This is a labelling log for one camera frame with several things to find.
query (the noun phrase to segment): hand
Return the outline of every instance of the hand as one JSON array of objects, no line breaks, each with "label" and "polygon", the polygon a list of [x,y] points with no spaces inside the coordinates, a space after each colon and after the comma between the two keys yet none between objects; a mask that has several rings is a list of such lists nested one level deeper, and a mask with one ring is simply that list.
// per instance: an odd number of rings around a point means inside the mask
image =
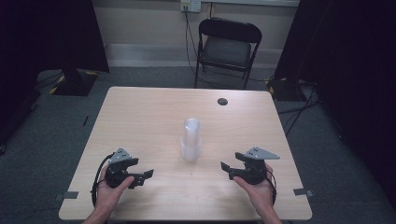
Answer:
[{"label": "hand", "polygon": [[121,194],[127,189],[132,182],[134,182],[133,176],[128,176],[122,183],[115,189],[111,188],[105,179],[107,166],[105,166],[99,177],[99,185],[97,187],[97,199],[96,205],[93,212],[83,223],[104,223],[110,216],[113,210],[116,208],[117,203],[120,200]]},{"label": "hand", "polygon": [[[273,169],[267,163],[265,163],[265,166],[269,172],[273,172]],[[267,177],[269,180],[272,179],[271,174],[268,172]],[[259,216],[262,217],[264,223],[281,223],[273,206],[272,187],[267,180],[263,180],[258,185],[249,185],[249,183],[239,176],[235,176],[233,180],[247,192],[253,207]]]}]

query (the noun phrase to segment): baseboard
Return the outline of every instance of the baseboard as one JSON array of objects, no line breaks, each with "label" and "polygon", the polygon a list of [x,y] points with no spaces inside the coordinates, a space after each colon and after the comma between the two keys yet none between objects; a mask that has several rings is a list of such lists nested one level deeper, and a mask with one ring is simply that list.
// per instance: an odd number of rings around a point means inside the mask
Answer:
[{"label": "baseboard", "polygon": [[[193,47],[105,44],[110,67],[195,66]],[[253,67],[276,68],[282,49],[259,49]]]}]

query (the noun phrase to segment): wall outlet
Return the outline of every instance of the wall outlet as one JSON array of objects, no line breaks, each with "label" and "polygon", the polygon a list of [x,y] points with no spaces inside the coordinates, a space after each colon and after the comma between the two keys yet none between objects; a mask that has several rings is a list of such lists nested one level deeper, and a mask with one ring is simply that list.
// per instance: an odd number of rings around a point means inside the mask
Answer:
[{"label": "wall outlet", "polygon": [[201,12],[201,1],[180,0],[180,11]]}]

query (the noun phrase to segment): black folding chair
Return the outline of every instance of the black folding chair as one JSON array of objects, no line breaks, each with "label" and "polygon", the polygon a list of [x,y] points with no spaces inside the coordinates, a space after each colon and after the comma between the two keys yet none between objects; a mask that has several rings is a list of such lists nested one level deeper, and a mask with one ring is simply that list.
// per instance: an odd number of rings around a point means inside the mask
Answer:
[{"label": "black folding chair", "polygon": [[[203,35],[207,36],[204,45]],[[197,88],[199,64],[243,72],[244,90],[257,48],[262,42],[262,32],[248,22],[210,18],[199,25],[198,58],[194,88]]]}]

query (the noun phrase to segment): human hand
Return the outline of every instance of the human hand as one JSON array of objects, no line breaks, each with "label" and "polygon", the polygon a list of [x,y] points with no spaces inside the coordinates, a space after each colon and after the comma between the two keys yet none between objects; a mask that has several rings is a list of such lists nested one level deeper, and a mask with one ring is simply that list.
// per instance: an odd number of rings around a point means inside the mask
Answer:
[{"label": "human hand", "polygon": [[[265,163],[265,167],[270,173],[273,172],[272,167],[267,163]],[[272,176],[269,172],[267,172],[267,178],[271,180]],[[263,180],[258,185],[250,185],[239,176],[235,176],[233,180],[247,192],[253,207],[259,216],[262,217],[264,223],[281,223],[273,205],[273,189],[267,180]]]},{"label": "human hand", "polygon": [[83,223],[104,223],[116,208],[121,194],[132,184],[132,182],[134,182],[134,177],[128,176],[118,187],[114,189],[111,188],[104,180],[107,166],[105,166],[100,173],[95,208]]}]

